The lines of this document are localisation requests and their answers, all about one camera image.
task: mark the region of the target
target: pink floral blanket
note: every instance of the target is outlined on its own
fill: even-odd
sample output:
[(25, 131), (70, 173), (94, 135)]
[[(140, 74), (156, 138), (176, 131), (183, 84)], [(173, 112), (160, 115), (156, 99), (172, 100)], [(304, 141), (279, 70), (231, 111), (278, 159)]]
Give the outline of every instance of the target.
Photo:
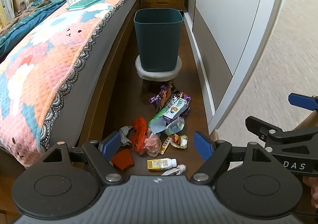
[(0, 142), (25, 167), (49, 149), (63, 96), (80, 77), (106, 22), (126, 1), (101, 0), (73, 11), (64, 4), (0, 64)]

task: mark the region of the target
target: white plastic bottle cap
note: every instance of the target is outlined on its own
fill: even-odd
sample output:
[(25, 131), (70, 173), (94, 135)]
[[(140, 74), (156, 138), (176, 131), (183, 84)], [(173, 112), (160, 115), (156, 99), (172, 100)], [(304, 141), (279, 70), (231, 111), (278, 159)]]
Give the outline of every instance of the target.
[(177, 160), (175, 158), (172, 159), (172, 166), (173, 167), (177, 166)]

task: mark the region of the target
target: blue gripper pad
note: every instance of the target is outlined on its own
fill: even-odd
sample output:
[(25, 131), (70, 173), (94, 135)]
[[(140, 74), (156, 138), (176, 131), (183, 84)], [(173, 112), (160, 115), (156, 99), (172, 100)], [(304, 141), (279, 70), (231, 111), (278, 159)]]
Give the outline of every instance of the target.
[(318, 104), (313, 97), (308, 97), (300, 94), (291, 93), (288, 96), (288, 102), (291, 105), (295, 105), (301, 108), (305, 108), (307, 110), (317, 110)]
[(212, 156), (213, 151), (215, 150), (214, 141), (198, 131), (194, 134), (193, 144), (204, 161), (209, 159), (209, 157)]
[(100, 142), (98, 145), (98, 149), (103, 155), (103, 157), (110, 161), (113, 156), (116, 154), (118, 149), (121, 146), (121, 138), (120, 133), (117, 131), (112, 132), (112, 134), (108, 135), (104, 140)]

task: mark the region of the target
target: cushion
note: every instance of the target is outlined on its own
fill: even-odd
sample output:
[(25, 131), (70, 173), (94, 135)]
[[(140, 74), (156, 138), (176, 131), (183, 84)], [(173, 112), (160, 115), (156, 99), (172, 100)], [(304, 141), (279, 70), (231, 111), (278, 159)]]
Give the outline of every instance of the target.
[(178, 56), (177, 59), (177, 65), (174, 68), (174, 70), (171, 71), (160, 71), (160, 72), (149, 72), (145, 71), (140, 63), (140, 57), (138, 55), (136, 61), (135, 61), (135, 66), (137, 69), (137, 73), (139, 77), (145, 79), (145, 80), (150, 80), (150, 81), (158, 81), (158, 82), (163, 82), (163, 81), (169, 81), (175, 78), (179, 71), (181, 70), (182, 67), (182, 61), (180, 57)]

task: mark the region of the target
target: lace trim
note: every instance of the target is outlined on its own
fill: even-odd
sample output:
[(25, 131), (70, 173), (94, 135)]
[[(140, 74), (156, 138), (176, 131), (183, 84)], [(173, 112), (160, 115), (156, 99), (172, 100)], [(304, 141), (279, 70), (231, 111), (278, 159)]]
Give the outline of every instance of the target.
[(84, 46), (81, 54), (79, 55), (76, 63), (73, 66), (72, 71), (67, 76), (65, 82), (60, 86), (55, 100), (52, 102), (51, 107), (45, 117), (44, 124), (42, 127), (41, 137), (40, 137), (40, 145), (41, 150), (43, 152), (50, 149), (50, 138), (52, 131), (52, 124), (58, 118), (61, 109), (64, 106), (63, 97), (66, 96), (72, 88), (73, 83), (75, 83), (78, 79), (79, 72), (85, 67), (85, 61), (89, 58), (89, 53), (92, 51), (92, 46), (96, 43), (96, 38), (99, 37), (99, 33), (103, 30), (106, 22), (114, 15), (115, 11), (122, 7), (127, 0), (121, 0), (117, 5), (115, 5), (99, 22), (96, 26), (95, 31), (93, 32), (90, 39), (87, 41)]

